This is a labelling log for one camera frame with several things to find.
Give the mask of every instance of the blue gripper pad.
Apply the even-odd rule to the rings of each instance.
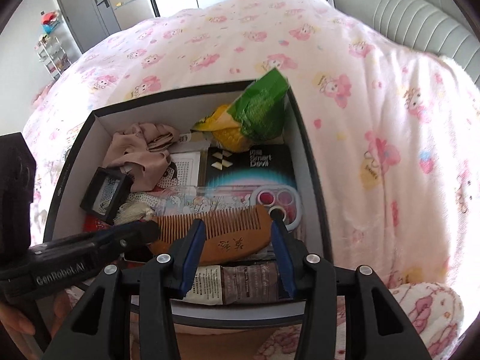
[[[183,263],[182,283],[180,284],[179,292],[182,297],[185,297],[194,284],[195,274],[197,272],[200,256],[202,255],[203,245],[206,240],[205,223],[202,220],[195,220],[192,226],[198,226],[197,231],[191,241],[188,249],[187,257]]]
[[[283,287],[289,293],[291,298],[295,298],[297,294],[297,287],[295,286],[292,259],[285,244],[283,235],[275,222],[272,222],[271,239],[275,257],[277,258],[278,271],[280,272],[280,278],[282,280]]]

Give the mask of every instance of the white headboard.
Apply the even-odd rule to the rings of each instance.
[[[454,59],[480,87],[480,42],[453,0],[329,0],[398,44]]]

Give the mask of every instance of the human hand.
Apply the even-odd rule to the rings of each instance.
[[[58,293],[53,303],[55,317],[50,331],[52,337],[56,335],[70,311],[70,300],[67,293],[65,291]],[[23,334],[35,334],[35,327],[27,317],[15,309],[15,307],[0,302],[0,322],[27,360],[38,360],[38,357],[32,352],[23,337]]]

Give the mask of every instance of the door handle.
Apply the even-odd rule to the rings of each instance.
[[[109,4],[109,1],[108,1],[108,0],[102,0],[102,1],[100,1],[99,3],[97,3],[97,7],[99,7],[100,4],[103,4],[103,3],[105,3],[105,7],[110,8],[110,4]]]

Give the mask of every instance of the product package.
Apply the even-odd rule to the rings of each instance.
[[[251,84],[232,104],[220,105],[193,126],[210,131],[223,148],[245,152],[256,143],[280,136],[285,123],[288,81],[275,68]]]
[[[183,302],[205,305],[277,303],[289,299],[277,264],[198,267]]]

